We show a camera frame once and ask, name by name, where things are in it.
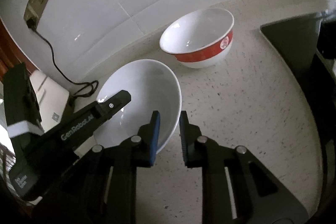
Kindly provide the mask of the white rice cooker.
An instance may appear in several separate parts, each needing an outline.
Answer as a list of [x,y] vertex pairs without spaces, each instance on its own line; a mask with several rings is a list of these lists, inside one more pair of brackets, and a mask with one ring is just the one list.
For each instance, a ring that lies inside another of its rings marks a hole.
[[68,105],[70,93],[42,71],[35,70],[30,81],[36,94],[41,125],[45,132],[60,123]]

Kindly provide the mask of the brown wooden door frame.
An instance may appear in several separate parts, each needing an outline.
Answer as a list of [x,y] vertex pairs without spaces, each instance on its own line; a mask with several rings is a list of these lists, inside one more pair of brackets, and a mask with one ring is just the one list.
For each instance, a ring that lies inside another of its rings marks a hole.
[[9,69],[20,63],[25,63],[29,74],[37,70],[37,67],[15,44],[12,37],[5,28],[3,22],[0,23],[0,46],[1,82],[3,82],[3,77]]

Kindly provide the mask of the red banded bowl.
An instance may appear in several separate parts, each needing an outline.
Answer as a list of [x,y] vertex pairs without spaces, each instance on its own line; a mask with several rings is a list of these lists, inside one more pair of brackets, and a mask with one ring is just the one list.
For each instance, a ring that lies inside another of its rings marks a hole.
[[233,14],[222,8],[193,11],[164,30],[159,46],[185,67],[201,69],[224,59],[233,44]]

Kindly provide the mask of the white floral bowl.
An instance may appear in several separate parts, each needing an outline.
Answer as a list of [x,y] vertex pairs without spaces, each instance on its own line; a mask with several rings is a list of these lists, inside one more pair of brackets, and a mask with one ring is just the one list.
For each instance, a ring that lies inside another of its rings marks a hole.
[[157,151],[167,144],[178,124],[182,93],[174,72],[152,59],[136,60],[115,71],[100,89],[96,100],[105,102],[121,90],[130,93],[131,101],[94,132],[97,144],[119,145],[150,122],[153,111],[160,113]]

